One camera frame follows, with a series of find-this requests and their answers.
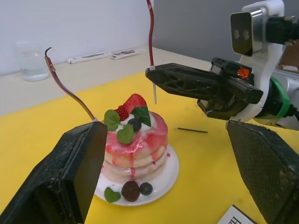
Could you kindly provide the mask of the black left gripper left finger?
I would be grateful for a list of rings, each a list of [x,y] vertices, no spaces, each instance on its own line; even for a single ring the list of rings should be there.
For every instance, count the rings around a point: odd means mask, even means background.
[[[30,172],[0,216],[2,224],[83,224],[105,157],[99,121],[65,132]]]

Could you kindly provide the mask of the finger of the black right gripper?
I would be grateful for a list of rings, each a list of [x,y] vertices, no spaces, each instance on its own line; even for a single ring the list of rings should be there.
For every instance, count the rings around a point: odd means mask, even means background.
[[[219,77],[212,72],[147,68],[145,76],[165,92],[188,98],[212,99],[221,89]]]
[[[161,65],[157,65],[156,68],[155,68],[155,70],[166,70],[166,69],[181,69],[181,70],[209,73],[208,70],[193,68],[193,67],[186,66],[186,65],[181,65],[181,64],[178,64],[178,63],[161,64]]]

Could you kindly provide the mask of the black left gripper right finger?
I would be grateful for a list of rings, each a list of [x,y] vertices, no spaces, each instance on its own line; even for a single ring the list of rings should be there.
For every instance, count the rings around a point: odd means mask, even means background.
[[[299,155],[274,131],[227,121],[244,184],[268,224],[299,222]]]

